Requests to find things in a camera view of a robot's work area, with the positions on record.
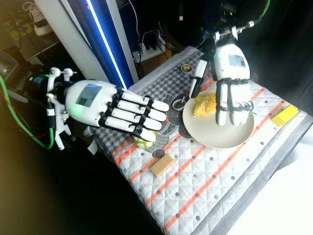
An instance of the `corn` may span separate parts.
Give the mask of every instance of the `corn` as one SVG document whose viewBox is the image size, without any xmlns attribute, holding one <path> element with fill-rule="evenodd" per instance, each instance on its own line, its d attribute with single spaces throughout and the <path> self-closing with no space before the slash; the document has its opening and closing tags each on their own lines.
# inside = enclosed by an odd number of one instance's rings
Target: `corn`
<svg viewBox="0 0 313 235">
<path fill-rule="evenodd" d="M 212 114 L 216 111 L 216 99 L 215 93 L 208 94 L 206 96 L 197 96 L 196 97 L 196 106 L 194 109 L 194 115 L 204 116 Z"/>
</svg>

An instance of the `white shoe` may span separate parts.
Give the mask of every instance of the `white shoe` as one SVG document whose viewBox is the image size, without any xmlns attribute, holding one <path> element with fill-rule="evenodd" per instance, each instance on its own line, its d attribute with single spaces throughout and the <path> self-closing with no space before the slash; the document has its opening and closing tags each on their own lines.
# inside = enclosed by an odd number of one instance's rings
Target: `white shoe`
<svg viewBox="0 0 313 235">
<path fill-rule="evenodd" d="M 53 31 L 35 3 L 27 1 L 22 7 L 24 11 L 29 11 L 29 16 L 34 21 L 34 30 L 37 36 L 43 36 Z"/>
</svg>

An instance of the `yellow sponge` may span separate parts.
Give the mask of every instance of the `yellow sponge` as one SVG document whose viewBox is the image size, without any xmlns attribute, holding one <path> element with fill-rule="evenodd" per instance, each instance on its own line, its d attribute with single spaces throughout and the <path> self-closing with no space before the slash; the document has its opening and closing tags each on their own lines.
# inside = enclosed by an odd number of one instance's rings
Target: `yellow sponge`
<svg viewBox="0 0 313 235">
<path fill-rule="evenodd" d="M 275 117 L 273 117 L 272 121 L 275 122 L 277 126 L 281 126 L 285 124 L 287 121 L 289 121 L 290 119 L 292 119 L 298 112 L 299 111 L 296 107 L 289 105 L 287 108 L 285 108 Z"/>
</svg>

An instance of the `power strip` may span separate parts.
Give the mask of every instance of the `power strip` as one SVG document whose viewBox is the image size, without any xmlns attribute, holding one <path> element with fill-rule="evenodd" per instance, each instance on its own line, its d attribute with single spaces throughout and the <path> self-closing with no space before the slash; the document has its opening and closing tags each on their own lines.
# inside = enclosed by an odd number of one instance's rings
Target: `power strip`
<svg viewBox="0 0 313 235">
<path fill-rule="evenodd" d="M 155 56 L 160 55 L 163 52 L 165 52 L 165 49 L 166 49 L 165 48 L 165 41 L 163 40 L 163 38 L 161 38 L 161 36 L 158 36 L 158 38 L 159 38 L 159 40 L 157 40 L 157 45 L 161 49 L 156 47 L 156 50 L 153 50 L 152 48 L 147 50 L 144 43 L 139 44 L 139 49 L 140 49 L 141 55 L 139 55 L 139 51 L 133 52 L 134 61 L 136 63 L 139 63 L 139 60 L 142 62 L 142 61 L 148 60 L 152 57 L 155 57 Z"/>
</svg>

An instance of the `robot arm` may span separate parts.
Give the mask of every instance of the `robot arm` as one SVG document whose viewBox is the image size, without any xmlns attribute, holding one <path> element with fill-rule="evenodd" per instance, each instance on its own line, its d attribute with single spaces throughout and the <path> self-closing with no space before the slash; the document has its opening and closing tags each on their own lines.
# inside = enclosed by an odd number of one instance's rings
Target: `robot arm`
<svg viewBox="0 0 313 235">
<path fill-rule="evenodd" d="M 238 33 L 241 33 L 243 29 L 253 27 L 259 21 L 260 19 L 250 21 L 244 27 L 233 26 L 222 33 L 212 34 L 216 47 L 211 66 L 213 78 L 217 81 L 216 122 L 218 125 L 225 125 L 227 112 L 229 112 L 233 125 L 245 124 L 249 112 L 253 110 L 248 84 L 250 69 L 243 52 L 236 45 L 236 41 Z M 191 98 L 195 98 L 200 92 L 200 85 L 208 66 L 204 60 L 198 62 L 192 78 L 189 94 Z"/>
<path fill-rule="evenodd" d="M 66 87 L 56 92 L 55 79 L 64 74 Z M 155 141 L 151 130 L 161 129 L 161 121 L 166 120 L 168 104 L 149 96 L 140 96 L 115 85 L 97 80 L 83 80 L 69 83 L 73 75 L 71 69 L 60 71 L 51 68 L 47 85 L 48 102 L 54 104 L 53 111 L 47 109 L 48 116 L 55 116 L 56 142 L 64 149 L 59 134 L 70 130 L 65 121 L 68 117 L 90 125 L 103 126 L 146 141 Z"/>
</svg>

